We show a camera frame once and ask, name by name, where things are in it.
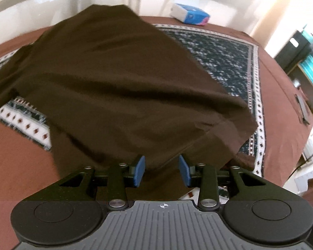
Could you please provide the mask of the dark shelf with items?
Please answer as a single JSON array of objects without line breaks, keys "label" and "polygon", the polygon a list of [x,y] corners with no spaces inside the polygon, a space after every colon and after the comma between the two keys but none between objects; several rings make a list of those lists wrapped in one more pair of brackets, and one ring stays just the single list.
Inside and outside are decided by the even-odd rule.
[{"label": "dark shelf with items", "polygon": [[313,32],[295,31],[277,53],[275,61],[304,93],[313,113]]}]

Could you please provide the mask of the blue white tissue pack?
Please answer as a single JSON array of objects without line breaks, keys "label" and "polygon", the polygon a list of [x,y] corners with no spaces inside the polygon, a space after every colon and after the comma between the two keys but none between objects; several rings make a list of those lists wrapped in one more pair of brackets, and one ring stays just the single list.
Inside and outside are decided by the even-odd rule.
[{"label": "blue white tissue pack", "polygon": [[172,5],[170,15],[184,24],[198,26],[205,26],[210,19],[210,15],[205,11],[179,3]]}]

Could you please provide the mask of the dark brown garment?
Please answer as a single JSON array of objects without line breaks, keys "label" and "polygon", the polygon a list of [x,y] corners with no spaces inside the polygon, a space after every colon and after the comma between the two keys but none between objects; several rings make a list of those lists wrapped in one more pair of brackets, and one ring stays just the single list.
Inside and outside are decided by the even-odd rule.
[{"label": "dark brown garment", "polygon": [[15,96],[45,115],[61,177],[144,155],[138,200],[181,197],[179,154],[222,168],[257,129],[241,98],[123,5],[92,5],[20,48],[0,70],[0,107]]}]

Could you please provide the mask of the patterned navy white rug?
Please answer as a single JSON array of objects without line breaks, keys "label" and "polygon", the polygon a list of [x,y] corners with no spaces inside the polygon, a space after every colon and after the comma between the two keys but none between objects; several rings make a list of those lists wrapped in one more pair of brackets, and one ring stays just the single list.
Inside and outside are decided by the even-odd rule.
[{"label": "patterned navy white rug", "polygon": [[[254,87],[260,78],[258,48],[245,34],[175,24],[157,28],[188,49],[231,95],[242,97],[255,110],[261,96]],[[16,204],[85,165],[104,167],[51,125],[38,107],[20,96],[0,107],[0,204]]]}]

